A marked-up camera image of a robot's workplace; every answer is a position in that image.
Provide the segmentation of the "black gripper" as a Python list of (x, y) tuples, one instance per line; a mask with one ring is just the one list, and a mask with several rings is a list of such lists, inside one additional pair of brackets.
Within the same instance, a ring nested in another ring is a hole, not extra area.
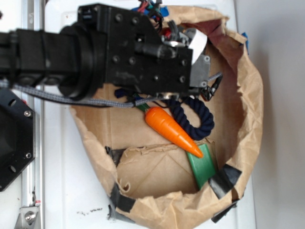
[(92, 42), (92, 89), (111, 83), (164, 97), (207, 89), (211, 61), (198, 29), (169, 21), (169, 35), (161, 35), (147, 15), (102, 4), (79, 7), (78, 22)]

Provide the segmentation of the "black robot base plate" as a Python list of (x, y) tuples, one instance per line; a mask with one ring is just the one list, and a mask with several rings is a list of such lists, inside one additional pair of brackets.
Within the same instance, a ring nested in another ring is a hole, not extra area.
[(34, 159), (34, 111), (9, 89), (0, 90), (0, 190)]

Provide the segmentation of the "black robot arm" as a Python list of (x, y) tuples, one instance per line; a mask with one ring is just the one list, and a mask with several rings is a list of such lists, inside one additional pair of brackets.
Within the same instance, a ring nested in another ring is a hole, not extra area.
[(9, 84), (55, 85), (73, 101), (105, 84), (152, 96), (208, 91), (203, 55), (169, 21), (162, 36), (159, 4), (147, 14), (103, 4), (78, 8), (77, 21), (59, 33), (16, 30), (0, 35), (0, 76)]

